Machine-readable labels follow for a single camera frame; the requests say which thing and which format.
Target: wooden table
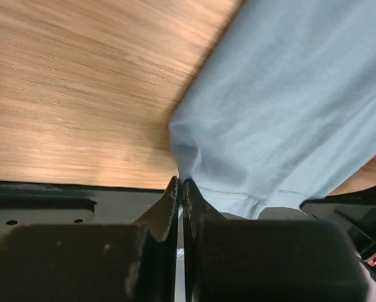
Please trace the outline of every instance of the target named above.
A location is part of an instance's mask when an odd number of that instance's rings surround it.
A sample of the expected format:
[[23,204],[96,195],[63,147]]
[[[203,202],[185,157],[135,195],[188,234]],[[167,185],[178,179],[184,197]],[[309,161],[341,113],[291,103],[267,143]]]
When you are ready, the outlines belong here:
[[[0,0],[0,180],[164,188],[167,123],[241,0]],[[376,160],[339,193],[376,184]]]

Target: cloth fold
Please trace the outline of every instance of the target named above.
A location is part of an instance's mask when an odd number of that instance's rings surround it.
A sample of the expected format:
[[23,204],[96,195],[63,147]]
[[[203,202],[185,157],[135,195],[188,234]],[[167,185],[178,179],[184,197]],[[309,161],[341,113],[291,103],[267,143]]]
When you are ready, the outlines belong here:
[[329,194],[376,155],[376,1],[246,1],[169,130],[219,211]]

